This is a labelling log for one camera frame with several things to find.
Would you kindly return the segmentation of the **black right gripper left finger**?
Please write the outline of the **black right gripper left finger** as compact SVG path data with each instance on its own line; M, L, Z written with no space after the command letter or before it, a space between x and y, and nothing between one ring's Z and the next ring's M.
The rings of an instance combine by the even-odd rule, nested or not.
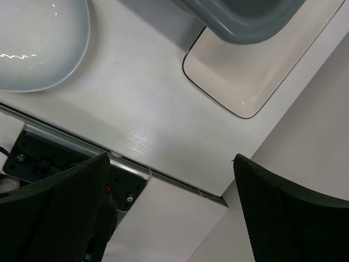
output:
M110 160L102 153L1 194L1 261L83 261Z

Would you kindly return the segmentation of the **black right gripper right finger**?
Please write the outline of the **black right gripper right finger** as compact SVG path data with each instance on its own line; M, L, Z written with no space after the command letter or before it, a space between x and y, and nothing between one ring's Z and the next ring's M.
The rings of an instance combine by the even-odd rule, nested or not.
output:
M348 261L348 201L237 154L233 169L255 261Z

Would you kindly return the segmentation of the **rectangular white plate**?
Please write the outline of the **rectangular white plate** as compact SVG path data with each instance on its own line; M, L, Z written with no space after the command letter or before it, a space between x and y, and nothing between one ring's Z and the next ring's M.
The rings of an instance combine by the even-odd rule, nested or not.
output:
M266 104L344 4L306 1L275 36L228 44L205 28L186 53L186 78L232 114L249 119Z

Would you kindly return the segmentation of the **large oval white plate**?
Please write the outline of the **large oval white plate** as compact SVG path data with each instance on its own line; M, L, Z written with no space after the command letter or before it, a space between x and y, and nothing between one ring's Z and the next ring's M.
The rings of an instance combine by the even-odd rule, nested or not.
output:
M90 32L87 1L1 1L1 91L60 84L81 63Z

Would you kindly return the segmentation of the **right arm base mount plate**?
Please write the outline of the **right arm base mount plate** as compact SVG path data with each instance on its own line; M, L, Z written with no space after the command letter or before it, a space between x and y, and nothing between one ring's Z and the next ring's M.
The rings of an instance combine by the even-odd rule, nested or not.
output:
M3 173L26 183L35 183L68 170L92 157L37 134L22 131L3 166ZM149 176L110 159L107 188L119 211L127 212L147 185Z

